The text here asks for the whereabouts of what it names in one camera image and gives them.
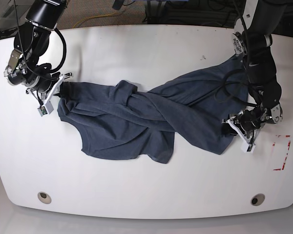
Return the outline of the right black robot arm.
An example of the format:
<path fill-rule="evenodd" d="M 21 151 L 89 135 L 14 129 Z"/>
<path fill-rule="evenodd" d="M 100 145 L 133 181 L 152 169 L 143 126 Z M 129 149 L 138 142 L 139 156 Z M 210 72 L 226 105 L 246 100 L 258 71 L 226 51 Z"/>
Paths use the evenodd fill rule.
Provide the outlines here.
<path fill-rule="evenodd" d="M 60 72 L 67 53 L 66 42 L 57 28 L 57 23 L 67 7 L 65 0 L 36 0 L 30 7 L 25 23 L 17 25 L 14 50 L 4 71 L 10 85 L 22 84 L 39 104 L 59 81 Z M 39 58 L 47 51 L 51 32 L 55 32 L 63 44 L 60 64 L 52 67 L 50 63 L 38 64 Z"/>

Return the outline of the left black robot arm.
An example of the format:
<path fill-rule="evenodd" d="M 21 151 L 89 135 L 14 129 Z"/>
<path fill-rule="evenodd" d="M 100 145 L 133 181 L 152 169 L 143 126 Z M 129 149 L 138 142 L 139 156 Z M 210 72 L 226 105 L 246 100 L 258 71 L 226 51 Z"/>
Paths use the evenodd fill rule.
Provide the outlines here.
<path fill-rule="evenodd" d="M 252 108 L 230 114 L 224 123 L 231 127 L 233 134 L 242 138 L 242 150 L 252 152 L 260 129 L 265 124 L 278 124 L 283 119 L 280 105 L 282 88 L 277 82 L 276 65 L 271 53 L 272 32 L 293 1 L 247 0 L 243 11 L 237 1 L 233 4 L 238 13 L 233 34 L 234 50 L 243 63 L 242 71 L 248 77 L 245 84 L 255 102 L 240 100 L 230 94 L 223 84 L 222 89 L 229 98 Z"/>

